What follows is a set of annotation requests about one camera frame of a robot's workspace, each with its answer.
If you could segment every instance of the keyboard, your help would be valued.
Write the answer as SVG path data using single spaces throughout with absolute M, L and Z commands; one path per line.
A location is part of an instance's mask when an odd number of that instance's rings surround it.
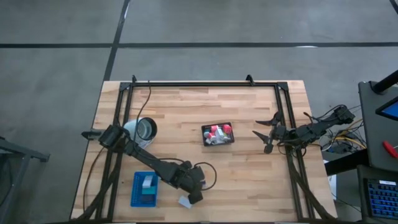
M 372 216 L 398 220 L 398 186 L 395 184 L 395 182 L 368 179 Z

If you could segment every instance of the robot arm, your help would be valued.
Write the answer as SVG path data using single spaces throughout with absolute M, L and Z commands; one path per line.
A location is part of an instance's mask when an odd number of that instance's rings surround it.
M 189 193 L 191 204 L 203 199 L 201 194 L 202 181 L 205 175 L 200 166 L 192 166 L 190 161 L 181 164 L 167 162 L 156 158 L 151 153 L 139 147 L 136 142 L 130 140 L 128 133 L 120 126 L 109 125 L 99 137 L 99 143 L 113 152 L 123 152 L 136 158 L 149 166 L 167 184 Z
M 278 125 L 282 119 L 282 114 L 276 112 L 274 118 L 270 121 L 257 121 L 259 124 L 272 126 L 269 136 L 265 136 L 257 131 L 253 131 L 266 144 L 264 152 L 272 152 L 272 141 L 279 140 L 279 144 L 288 144 L 294 149 L 301 149 L 308 144 L 320 139 L 326 134 L 327 129 L 334 125 L 350 124 L 353 122 L 353 115 L 346 106 L 339 106 L 333 110 L 333 113 L 325 119 L 317 119 L 317 123 L 304 124 L 298 128 L 288 130 L 286 126 Z

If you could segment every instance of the gray floor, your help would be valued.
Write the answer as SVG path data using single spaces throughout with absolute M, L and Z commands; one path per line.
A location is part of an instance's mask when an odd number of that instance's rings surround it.
M 111 43 L 122 4 L 0 0 L 0 44 Z M 397 22 L 388 0 L 132 0 L 121 42 L 388 42 Z M 51 153 L 31 163 L 11 223 L 68 219 L 109 52 L 0 49 L 0 135 Z M 398 47 L 119 49 L 110 79 L 305 80 L 318 115 L 358 105 L 358 82 L 395 71 L 396 58 Z

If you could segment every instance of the butcher block tabletop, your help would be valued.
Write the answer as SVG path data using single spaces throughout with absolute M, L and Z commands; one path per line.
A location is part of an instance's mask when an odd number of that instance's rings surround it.
M 303 114 L 311 113 L 304 82 L 294 80 L 287 83 L 297 126 L 309 123 L 310 120 Z M 104 82 L 93 128 L 106 129 L 112 124 L 119 84 Z M 134 87 L 129 119 L 136 119 L 148 94 L 148 87 Z M 288 119 L 283 92 L 281 94 L 285 118 Z M 264 154 L 262 141 L 252 132 L 256 130 L 268 135 L 270 127 L 257 124 L 255 120 L 270 120 L 275 112 L 277 105 L 273 87 L 152 87 L 152 94 L 141 117 L 150 117 L 156 122 L 157 135 L 146 150 L 157 157 L 175 157 L 191 161 L 192 164 L 209 162 L 217 170 L 217 183 L 212 189 L 204 191 L 203 200 L 191 209 L 178 203 L 180 196 L 188 194 L 164 182 L 159 184 L 156 207 L 133 208 L 130 202 L 134 173 L 150 169 L 135 158 L 123 155 L 113 221 L 296 221 L 286 156 L 279 152 L 277 146 L 274 146 L 271 154 Z M 205 147 L 201 126 L 224 122 L 231 122 L 235 142 Z M 82 149 L 86 150 L 86 156 L 71 218 L 83 213 L 83 189 L 90 167 L 101 148 L 98 141 L 90 141 L 87 150 Z M 105 157 L 106 149 L 93 168 L 86 191 L 86 207 L 100 189 Z M 311 191 L 326 210 L 336 217 L 319 147 L 307 147 L 304 161 Z M 214 172 L 206 165 L 202 169 L 206 183 L 210 185 L 214 181 Z M 110 190 L 105 198 L 104 216 L 108 211 L 109 194 Z M 300 199 L 305 214 L 307 210 L 302 193 Z

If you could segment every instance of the red handle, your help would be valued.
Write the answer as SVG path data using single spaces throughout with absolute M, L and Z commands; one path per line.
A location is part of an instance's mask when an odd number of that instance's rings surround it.
M 387 141 L 383 141 L 383 146 L 386 149 L 386 151 L 394 158 L 398 158 L 398 152 L 396 151 L 396 149 L 394 149 L 394 147 L 391 146 L 390 143 L 388 143 Z

